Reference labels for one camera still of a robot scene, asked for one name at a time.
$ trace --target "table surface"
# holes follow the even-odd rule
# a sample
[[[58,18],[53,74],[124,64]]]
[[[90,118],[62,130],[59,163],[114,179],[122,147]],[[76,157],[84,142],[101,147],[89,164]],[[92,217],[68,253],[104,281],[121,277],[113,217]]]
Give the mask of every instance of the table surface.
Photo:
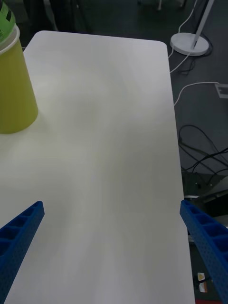
[[[165,44],[40,32],[25,59],[39,107],[0,136],[0,227],[45,217],[6,304],[193,304]]]

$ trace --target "white cup rim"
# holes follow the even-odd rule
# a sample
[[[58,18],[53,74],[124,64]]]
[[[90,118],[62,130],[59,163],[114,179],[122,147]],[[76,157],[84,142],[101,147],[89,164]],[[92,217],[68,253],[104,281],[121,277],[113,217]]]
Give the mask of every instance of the white cup rim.
[[[18,28],[17,25],[14,26],[14,32],[12,32],[10,34],[10,36],[16,32],[16,36],[14,37],[13,41],[11,41],[4,49],[0,50],[0,55],[6,53],[9,49],[11,49],[19,40],[19,37],[20,37],[20,30]]]

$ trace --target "round white base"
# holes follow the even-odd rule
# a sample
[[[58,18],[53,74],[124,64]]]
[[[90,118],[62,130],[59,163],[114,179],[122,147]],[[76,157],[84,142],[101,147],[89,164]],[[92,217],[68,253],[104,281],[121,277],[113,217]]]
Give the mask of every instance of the round white base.
[[[194,49],[191,49],[195,34],[179,33],[171,37],[170,45],[174,45],[174,50],[183,55],[201,56],[209,49],[209,43],[203,37],[199,37]]]

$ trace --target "green lid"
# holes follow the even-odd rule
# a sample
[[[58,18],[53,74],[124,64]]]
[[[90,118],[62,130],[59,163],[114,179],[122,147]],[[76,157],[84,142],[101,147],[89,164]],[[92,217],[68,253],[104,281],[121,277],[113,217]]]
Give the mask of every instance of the green lid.
[[[15,16],[8,6],[0,0],[0,43],[12,32],[15,25]]]

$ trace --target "yellow plastic cup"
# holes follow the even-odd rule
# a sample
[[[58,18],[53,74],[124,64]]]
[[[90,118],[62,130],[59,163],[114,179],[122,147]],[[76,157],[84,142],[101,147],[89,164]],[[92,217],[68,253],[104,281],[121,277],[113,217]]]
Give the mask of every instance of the yellow plastic cup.
[[[15,133],[30,126],[38,108],[15,25],[0,44],[0,133]]]

